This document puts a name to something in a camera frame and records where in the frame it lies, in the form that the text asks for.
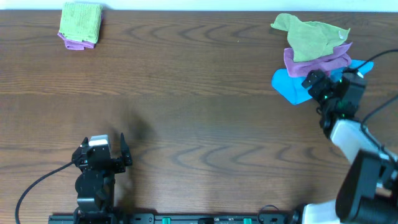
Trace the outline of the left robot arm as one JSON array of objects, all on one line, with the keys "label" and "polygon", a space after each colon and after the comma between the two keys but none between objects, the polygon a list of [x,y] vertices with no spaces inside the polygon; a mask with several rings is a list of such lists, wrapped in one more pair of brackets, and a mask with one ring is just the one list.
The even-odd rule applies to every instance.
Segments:
[{"label": "left robot arm", "polygon": [[131,152],[120,135],[121,156],[111,157],[108,135],[84,138],[72,154],[72,162],[81,170],[75,182],[78,207],[73,223],[128,223],[129,218],[114,207],[115,175],[132,165]]}]

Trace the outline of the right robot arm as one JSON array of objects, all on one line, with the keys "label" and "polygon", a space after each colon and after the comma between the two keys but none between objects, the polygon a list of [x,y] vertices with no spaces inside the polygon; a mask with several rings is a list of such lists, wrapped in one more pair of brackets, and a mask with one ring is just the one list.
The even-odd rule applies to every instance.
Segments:
[{"label": "right robot arm", "polygon": [[338,81],[312,70],[302,82],[318,102],[320,127],[351,167],[335,200],[307,204],[297,223],[397,223],[397,155],[377,141],[355,114],[367,82],[347,69]]}]

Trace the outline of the crumpled green cloth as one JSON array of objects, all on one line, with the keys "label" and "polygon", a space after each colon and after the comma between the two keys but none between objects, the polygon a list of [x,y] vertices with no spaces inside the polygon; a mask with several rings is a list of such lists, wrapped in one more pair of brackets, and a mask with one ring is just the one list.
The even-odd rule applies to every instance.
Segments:
[{"label": "crumpled green cloth", "polygon": [[287,41],[294,52],[294,62],[307,62],[331,55],[349,36],[343,29],[318,21],[301,21],[297,16],[281,13],[271,24],[273,29],[287,33]]}]

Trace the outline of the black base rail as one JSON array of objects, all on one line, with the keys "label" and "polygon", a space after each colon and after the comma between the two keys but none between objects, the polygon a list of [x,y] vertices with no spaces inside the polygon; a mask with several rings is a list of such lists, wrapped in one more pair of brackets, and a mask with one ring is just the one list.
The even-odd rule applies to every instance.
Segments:
[{"label": "black base rail", "polygon": [[266,212],[260,215],[154,215],[136,213],[123,218],[84,218],[73,215],[51,215],[49,224],[288,224],[299,223],[298,213]]}]

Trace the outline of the crumpled purple cloth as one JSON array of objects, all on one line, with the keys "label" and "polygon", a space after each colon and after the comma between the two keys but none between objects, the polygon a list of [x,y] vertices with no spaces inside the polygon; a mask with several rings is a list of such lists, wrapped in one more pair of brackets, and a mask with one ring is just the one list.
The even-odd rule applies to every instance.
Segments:
[{"label": "crumpled purple cloth", "polygon": [[332,70],[347,67],[351,64],[351,58],[347,51],[351,43],[343,43],[333,48],[333,53],[307,62],[294,62],[294,51],[292,48],[284,49],[284,63],[289,77],[306,77],[312,70],[322,70],[328,76]]}]

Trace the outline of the folded green cloth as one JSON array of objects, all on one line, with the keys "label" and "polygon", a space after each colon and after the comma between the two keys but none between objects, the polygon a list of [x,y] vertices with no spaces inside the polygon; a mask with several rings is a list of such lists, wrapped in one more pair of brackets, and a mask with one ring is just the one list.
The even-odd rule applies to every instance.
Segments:
[{"label": "folded green cloth", "polygon": [[66,2],[62,9],[59,33],[69,40],[96,44],[102,10],[100,4]]}]

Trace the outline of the folded purple cloth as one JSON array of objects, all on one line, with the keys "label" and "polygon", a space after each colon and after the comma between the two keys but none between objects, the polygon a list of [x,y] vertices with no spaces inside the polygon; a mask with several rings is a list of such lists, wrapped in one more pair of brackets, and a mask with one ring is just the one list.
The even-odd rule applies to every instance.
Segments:
[{"label": "folded purple cloth", "polygon": [[99,40],[102,13],[63,14],[57,35],[69,50],[93,49]]}]

